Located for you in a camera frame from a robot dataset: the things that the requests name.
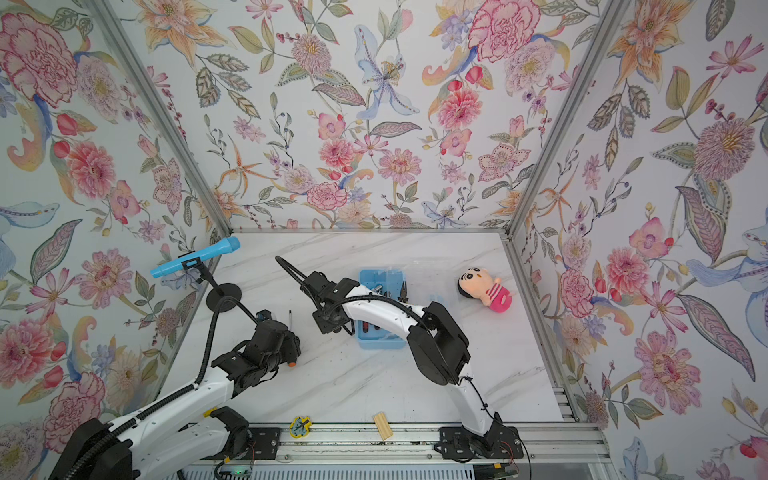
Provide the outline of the orange handled screwdriver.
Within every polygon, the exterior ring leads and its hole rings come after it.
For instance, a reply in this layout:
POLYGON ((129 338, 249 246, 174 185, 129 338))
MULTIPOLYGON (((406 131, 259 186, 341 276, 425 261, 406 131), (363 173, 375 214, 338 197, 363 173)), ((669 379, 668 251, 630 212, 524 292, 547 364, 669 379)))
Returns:
POLYGON ((287 316, 287 326, 288 326, 288 335, 287 335, 287 360, 286 364, 289 368, 294 368, 296 366, 298 357, 300 356, 300 340, 294 333, 292 327, 293 327, 293 311, 292 309, 288 310, 288 316, 287 316))

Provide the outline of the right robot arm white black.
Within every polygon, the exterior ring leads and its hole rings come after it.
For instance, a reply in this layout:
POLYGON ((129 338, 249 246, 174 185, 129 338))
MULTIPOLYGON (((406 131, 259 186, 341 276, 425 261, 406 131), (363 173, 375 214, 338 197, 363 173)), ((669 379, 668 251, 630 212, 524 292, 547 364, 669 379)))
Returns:
POLYGON ((312 301, 321 333, 364 321, 405 340, 418 371, 447 389, 459 412, 460 436, 478 455, 490 455, 505 425, 475 386, 469 340, 444 305, 403 303, 349 278, 334 282, 319 271, 307 275, 282 258, 278 263, 312 301))

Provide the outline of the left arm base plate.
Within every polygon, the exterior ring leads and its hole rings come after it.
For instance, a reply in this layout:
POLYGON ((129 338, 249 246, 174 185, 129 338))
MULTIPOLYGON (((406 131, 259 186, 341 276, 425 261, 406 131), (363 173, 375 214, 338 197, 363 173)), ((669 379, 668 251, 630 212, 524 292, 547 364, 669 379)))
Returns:
POLYGON ((250 427, 249 432, 230 433, 224 446, 204 460, 275 460, 280 446, 278 427, 250 427))

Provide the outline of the blue plastic tool box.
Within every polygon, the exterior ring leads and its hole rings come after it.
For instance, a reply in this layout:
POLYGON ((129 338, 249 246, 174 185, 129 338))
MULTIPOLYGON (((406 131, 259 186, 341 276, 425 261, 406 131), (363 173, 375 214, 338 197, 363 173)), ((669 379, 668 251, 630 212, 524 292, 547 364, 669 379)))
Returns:
MULTIPOLYGON (((442 304, 451 314, 458 303, 458 293, 454 282, 437 270, 434 262, 416 262, 407 266, 387 266, 363 268, 358 273, 358 282, 374 294, 387 296, 398 301, 403 281, 407 282, 408 302, 411 306, 427 307, 432 302, 442 304), (372 290, 368 277, 374 271, 386 271, 391 277, 388 291, 372 290)), ((353 306, 355 314, 355 336, 363 350, 398 350, 407 346, 408 328, 416 323, 401 309, 388 302, 371 301, 366 308, 353 306), (370 337, 359 334, 360 323, 369 322, 377 329, 370 337)))

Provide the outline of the black handled tool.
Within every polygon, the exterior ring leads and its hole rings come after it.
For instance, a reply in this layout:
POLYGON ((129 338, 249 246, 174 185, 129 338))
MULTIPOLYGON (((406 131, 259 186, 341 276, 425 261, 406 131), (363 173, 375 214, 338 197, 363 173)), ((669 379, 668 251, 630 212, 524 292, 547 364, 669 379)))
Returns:
POLYGON ((407 282, 403 281, 401 284, 398 300, 402 303, 408 302, 408 288, 407 288, 407 282))

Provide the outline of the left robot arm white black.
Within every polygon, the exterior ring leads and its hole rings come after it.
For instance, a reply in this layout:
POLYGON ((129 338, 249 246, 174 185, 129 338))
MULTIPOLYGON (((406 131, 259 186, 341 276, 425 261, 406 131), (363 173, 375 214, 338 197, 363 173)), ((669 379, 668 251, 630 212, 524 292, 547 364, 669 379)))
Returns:
POLYGON ((249 421, 231 401, 293 365, 299 338, 257 317, 253 336, 217 358, 205 356, 197 378, 133 413, 80 425, 51 473, 54 479, 163 479, 209 457, 233 460, 253 442, 249 421))

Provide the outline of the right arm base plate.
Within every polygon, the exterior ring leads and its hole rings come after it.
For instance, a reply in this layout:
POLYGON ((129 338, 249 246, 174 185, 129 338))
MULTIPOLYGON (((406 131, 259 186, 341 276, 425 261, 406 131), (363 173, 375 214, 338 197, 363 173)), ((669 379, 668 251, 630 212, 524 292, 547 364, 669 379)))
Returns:
POLYGON ((494 423, 484 435, 464 427, 441 427, 433 450, 444 460, 467 462, 473 459, 518 460, 525 457, 518 430, 494 423))

